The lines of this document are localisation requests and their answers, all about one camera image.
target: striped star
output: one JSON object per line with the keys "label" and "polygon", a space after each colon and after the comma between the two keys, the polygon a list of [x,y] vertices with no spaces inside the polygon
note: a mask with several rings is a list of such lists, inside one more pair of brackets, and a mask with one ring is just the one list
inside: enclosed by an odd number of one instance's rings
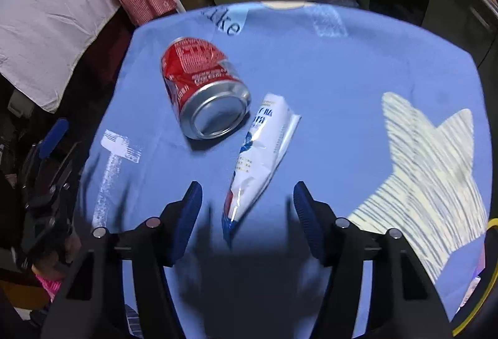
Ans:
{"label": "striped star", "polygon": [[460,110],[435,127],[388,92],[383,113],[392,174],[348,218],[379,234],[403,231],[435,282],[451,253],[486,231],[486,209],[472,177],[472,112]]}

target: can label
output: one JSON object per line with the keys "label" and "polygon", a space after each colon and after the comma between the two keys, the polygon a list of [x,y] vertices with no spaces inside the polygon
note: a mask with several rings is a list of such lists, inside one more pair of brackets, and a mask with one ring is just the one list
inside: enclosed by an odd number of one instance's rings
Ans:
{"label": "can label", "polygon": [[164,53],[162,74],[177,117],[193,94],[216,81],[238,81],[232,64],[215,45],[185,37],[174,41]]}

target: yellow cable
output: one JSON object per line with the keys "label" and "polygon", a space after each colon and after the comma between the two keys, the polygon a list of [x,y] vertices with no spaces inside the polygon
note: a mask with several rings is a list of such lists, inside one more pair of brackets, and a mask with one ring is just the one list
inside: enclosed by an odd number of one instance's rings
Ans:
{"label": "yellow cable", "polygon": [[[498,219],[492,219],[487,223],[487,229],[491,229],[493,227],[498,227]],[[491,281],[487,285],[486,290],[484,291],[484,295],[482,298],[479,300],[477,305],[474,307],[472,312],[469,314],[467,318],[465,318],[464,322],[460,323],[459,326],[457,326],[453,330],[453,336],[458,335],[461,331],[465,329],[467,325],[469,325],[469,322],[476,316],[476,314],[479,312],[481,309],[482,305],[484,304],[484,301],[486,301],[487,296],[491,293],[491,290],[493,289],[496,281],[498,280],[498,262],[496,263],[495,266],[495,271],[493,272],[493,276],[491,276]]]}

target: white brush stroke print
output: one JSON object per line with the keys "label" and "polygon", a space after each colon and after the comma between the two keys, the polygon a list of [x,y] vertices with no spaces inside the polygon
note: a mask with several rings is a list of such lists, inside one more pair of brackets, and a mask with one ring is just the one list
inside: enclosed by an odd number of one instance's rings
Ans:
{"label": "white brush stroke print", "polygon": [[113,131],[106,130],[100,141],[103,148],[110,151],[107,161],[106,170],[102,177],[102,182],[99,188],[99,194],[96,198],[94,215],[92,219],[92,227],[107,225],[107,213],[109,210],[108,197],[113,180],[120,172],[121,162],[126,158],[134,163],[139,163],[141,149],[130,148],[129,139],[122,135],[116,134]]}
{"label": "white brush stroke print", "polygon": [[486,231],[472,177],[474,126],[463,109],[439,127],[401,96],[383,95],[393,172],[348,218],[361,229],[405,234],[433,282],[451,253]]}

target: metal screw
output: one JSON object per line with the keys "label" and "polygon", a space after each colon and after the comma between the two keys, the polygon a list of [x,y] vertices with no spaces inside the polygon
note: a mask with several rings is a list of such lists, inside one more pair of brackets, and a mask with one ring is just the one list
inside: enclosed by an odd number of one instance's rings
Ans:
{"label": "metal screw", "polygon": [[93,236],[95,238],[102,238],[106,234],[106,229],[103,226],[94,229]]}
{"label": "metal screw", "polygon": [[389,235],[391,235],[394,239],[400,239],[403,236],[402,232],[396,228],[391,228],[389,230]]}
{"label": "metal screw", "polygon": [[348,220],[346,220],[345,218],[338,218],[336,219],[336,225],[339,227],[339,228],[348,228],[350,226],[350,222]]}
{"label": "metal screw", "polygon": [[157,228],[161,225],[161,220],[157,217],[151,217],[145,222],[145,225],[149,228]]}

